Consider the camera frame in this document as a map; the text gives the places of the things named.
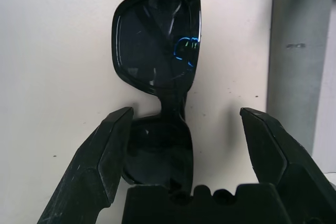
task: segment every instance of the black sunglasses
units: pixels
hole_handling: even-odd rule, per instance
[[[161,113],[132,122],[123,178],[190,193],[193,147],[184,106],[196,72],[201,0],[124,0],[112,24],[118,76],[161,101]]]

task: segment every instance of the sunglasses lens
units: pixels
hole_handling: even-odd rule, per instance
[[[193,69],[198,39],[185,0],[139,2],[120,16],[118,33],[119,66],[145,84],[175,88]]]
[[[188,131],[166,123],[132,127],[125,176],[136,184],[191,190],[193,151]]]

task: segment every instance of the sunglasses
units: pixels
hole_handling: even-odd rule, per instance
[[[124,0],[112,24],[117,75],[161,101],[158,115],[132,122],[122,177],[190,193],[193,146],[185,102],[198,60],[201,0]]]

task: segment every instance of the white wall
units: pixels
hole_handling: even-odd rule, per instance
[[[0,0],[0,223],[37,222],[76,149],[109,112],[160,109],[113,70],[111,22],[121,1]],[[257,181],[239,108],[265,109],[270,7],[271,0],[202,0],[186,107],[194,185],[234,193]],[[126,189],[121,182],[97,223],[121,223]]]

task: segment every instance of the black plastic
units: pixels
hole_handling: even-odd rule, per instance
[[[109,114],[78,148],[38,224],[96,223],[116,196],[132,108]]]
[[[336,192],[305,148],[270,115],[240,114],[258,180],[276,186],[292,222],[336,223]]]
[[[191,192],[193,149],[184,121],[201,38],[200,0],[125,0],[112,24],[118,76],[157,96],[161,113],[132,124],[124,179]]]
[[[128,190],[122,224],[292,224],[272,184],[240,185],[236,195],[223,190],[211,196],[197,186],[194,196],[173,195],[160,186]]]

